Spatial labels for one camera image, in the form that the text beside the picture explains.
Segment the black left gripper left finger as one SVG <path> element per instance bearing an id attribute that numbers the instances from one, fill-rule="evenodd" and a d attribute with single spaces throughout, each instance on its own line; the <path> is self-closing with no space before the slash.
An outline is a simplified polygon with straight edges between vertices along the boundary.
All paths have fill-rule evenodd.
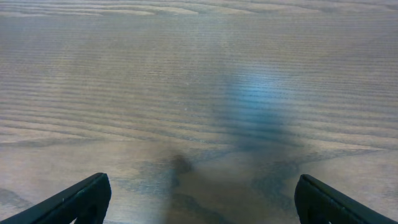
<path id="1" fill-rule="evenodd" d="M 110 199 L 108 176 L 99 172 L 1 224 L 103 224 Z"/>

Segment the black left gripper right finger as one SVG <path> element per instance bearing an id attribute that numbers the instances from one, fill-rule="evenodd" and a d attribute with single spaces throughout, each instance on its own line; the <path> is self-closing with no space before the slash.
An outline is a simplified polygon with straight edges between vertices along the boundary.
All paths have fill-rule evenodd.
<path id="1" fill-rule="evenodd" d="M 397 224 L 308 174 L 300 176 L 294 202 L 301 224 Z"/>

